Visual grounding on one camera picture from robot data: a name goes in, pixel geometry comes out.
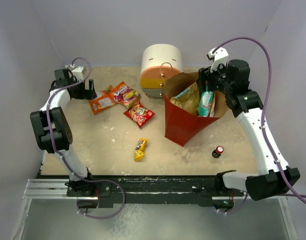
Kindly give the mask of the orange Fox's candy bag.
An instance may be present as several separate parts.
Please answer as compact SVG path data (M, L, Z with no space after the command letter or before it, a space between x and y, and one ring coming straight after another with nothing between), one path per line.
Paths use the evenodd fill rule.
M97 91L96 97L88 101L94 115L116 105L115 100L109 96L112 89L113 86L109 85L105 90Z

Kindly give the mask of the large gold snack bag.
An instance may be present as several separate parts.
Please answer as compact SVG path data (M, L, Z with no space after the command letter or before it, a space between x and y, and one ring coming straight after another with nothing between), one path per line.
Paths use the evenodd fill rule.
M188 113L198 116L200 98L200 92L197 83L195 82L177 96L171 97L170 102Z

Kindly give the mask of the teal Fox's candy bag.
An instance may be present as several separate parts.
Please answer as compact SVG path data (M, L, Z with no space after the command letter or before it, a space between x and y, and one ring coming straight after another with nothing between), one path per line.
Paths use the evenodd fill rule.
M206 91L202 93L198 107L198 114L200 117L208 117L212 102L212 94L213 91L209 91L208 87L206 87Z

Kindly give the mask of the colourful candy packet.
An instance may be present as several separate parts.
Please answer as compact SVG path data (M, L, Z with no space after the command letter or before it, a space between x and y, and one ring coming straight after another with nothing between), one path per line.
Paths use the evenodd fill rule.
M139 91L129 87L125 82L119 83L109 92L109 97L116 103L130 109L138 100L140 100Z

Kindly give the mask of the red paper bag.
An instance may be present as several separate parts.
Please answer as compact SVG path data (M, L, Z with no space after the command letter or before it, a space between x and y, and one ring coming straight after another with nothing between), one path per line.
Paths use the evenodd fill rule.
M201 130L220 119L228 110L225 96L219 91L215 91L213 117L197 116L171 103L172 97L195 83L197 79L198 72L181 72L165 82L165 137L182 147Z

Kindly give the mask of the red noodle snack packet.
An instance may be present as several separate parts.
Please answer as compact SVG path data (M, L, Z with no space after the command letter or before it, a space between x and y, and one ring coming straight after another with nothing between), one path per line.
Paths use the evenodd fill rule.
M142 128L155 115L153 111L144 107L140 101L137 101L123 114L134 121L139 128Z

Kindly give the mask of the orange Kettle chip bag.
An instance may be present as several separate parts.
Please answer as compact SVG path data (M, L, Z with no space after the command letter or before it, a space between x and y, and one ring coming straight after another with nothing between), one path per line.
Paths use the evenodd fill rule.
M213 92L212 94L212 102L211 102L211 106L210 106L210 110L209 110L209 115L208 117L213 118L214 114L215 114L215 102L216 102L216 94L215 92Z

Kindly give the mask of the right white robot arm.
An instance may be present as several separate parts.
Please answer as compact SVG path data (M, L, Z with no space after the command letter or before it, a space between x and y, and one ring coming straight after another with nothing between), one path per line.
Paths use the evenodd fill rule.
M257 173L239 173L235 170L217 175L215 190L226 196L232 189L245 191L258 201L283 195L300 178L298 168L291 168L280 153L265 117L264 105L257 92L249 89L250 67L244 60L223 59L208 68L198 70L201 90L219 91L226 105L243 127L257 162Z

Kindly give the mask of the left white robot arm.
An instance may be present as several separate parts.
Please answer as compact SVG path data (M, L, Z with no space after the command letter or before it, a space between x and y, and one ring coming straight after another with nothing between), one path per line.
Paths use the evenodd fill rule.
M30 121L38 147L56 156L68 172L65 184L70 191L82 196L94 194L96 184L89 169L73 149L72 131L63 108L71 99L92 100L97 97L93 80L85 88L85 80L78 80L69 69L54 72L49 97L45 105L30 114Z

